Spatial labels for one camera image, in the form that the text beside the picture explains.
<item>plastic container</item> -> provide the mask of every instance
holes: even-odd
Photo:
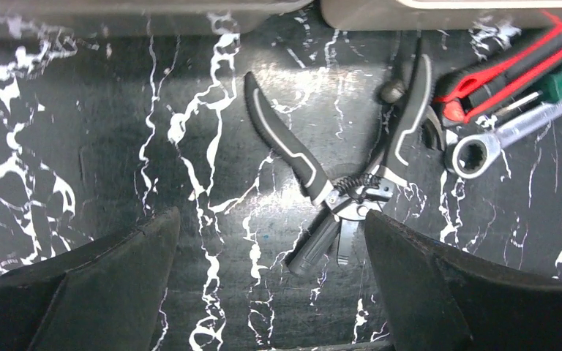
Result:
[[[246,33],[270,15],[313,0],[0,0],[0,21],[21,18],[72,29],[78,37]],[[0,38],[10,38],[0,29]]]
[[[321,0],[326,22],[344,31],[469,29],[481,19],[513,19],[520,28],[562,19],[562,0]]]

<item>red and black handle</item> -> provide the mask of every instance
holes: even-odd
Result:
[[[562,22],[516,41],[487,61],[443,77],[434,108],[444,127],[493,113],[562,63]]]

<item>marble tabletop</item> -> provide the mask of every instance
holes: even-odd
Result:
[[[346,267],[327,257],[299,278],[282,264],[322,209],[255,133],[243,77],[255,73],[329,176],[346,176],[364,166],[391,115],[378,87],[412,59],[416,32],[338,31],[314,7],[249,34],[225,29],[231,14],[208,19],[219,35],[79,38],[59,23],[0,15],[12,35],[32,34],[0,41],[0,274],[177,205],[181,239],[151,350],[386,340],[360,235]],[[515,19],[487,16],[468,31],[421,35],[442,75],[520,32]],[[473,181],[447,173],[438,153],[415,151],[411,184],[389,215],[562,279],[562,118]]]

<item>spring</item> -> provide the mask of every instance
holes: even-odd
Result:
[[[340,192],[340,196],[349,194],[352,197],[352,194],[354,193],[350,192],[352,189],[359,188],[361,186],[376,189],[378,188],[379,184],[380,177],[363,173],[361,175],[351,175],[349,177],[340,179],[335,183],[335,189]]]

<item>wrench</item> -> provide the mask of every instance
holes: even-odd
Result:
[[[464,137],[447,148],[445,166],[461,178],[477,178],[502,150],[561,116],[562,99],[555,104],[543,103],[497,129]]]

